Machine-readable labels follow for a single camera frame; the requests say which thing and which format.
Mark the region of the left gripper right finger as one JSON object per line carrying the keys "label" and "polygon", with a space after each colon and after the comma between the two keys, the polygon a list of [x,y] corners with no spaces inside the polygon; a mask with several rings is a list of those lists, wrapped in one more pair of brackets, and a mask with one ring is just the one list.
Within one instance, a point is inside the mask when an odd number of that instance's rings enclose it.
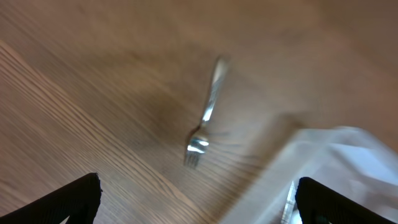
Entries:
{"label": "left gripper right finger", "polygon": [[395,224],[310,177],[299,179],[295,201],[303,224]]}

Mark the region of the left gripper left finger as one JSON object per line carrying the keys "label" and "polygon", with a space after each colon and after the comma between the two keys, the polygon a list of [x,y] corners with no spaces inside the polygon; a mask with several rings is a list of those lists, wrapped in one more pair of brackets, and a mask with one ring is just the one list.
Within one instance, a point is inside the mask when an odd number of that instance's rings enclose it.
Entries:
{"label": "left gripper left finger", "polygon": [[1,217],[3,224],[67,223],[92,224],[101,203],[101,182],[89,173]]}

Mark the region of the long silver metal fork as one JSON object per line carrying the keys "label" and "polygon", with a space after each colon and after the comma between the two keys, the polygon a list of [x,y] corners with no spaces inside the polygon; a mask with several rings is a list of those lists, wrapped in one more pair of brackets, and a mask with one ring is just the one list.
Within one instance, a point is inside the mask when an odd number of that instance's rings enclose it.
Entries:
{"label": "long silver metal fork", "polygon": [[290,219],[293,214],[293,210],[295,207],[295,193],[296,193],[296,187],[294,181],[292,181],[290,187],[289,187],[289,192],[287,195],[287,200],[284,206],[284,211],[282,214],[282,218],[280,221],[280,224],[289,224]]}

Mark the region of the short silver metal fork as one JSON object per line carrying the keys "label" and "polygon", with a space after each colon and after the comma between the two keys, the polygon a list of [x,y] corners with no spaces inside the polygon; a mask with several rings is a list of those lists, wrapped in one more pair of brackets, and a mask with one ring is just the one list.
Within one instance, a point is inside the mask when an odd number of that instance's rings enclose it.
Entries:
{"label": "short silver metal fork", "polygon": [[212,117],[216,101],[218,99],[225,76],[229,70],[229,58],[219,56],[216,60],[204,109],[199,124],[189,132],[186,147],[184,165],[195,169],[199,164],[201,156],[206,153],[210,145],[210,134],[207,126]]}

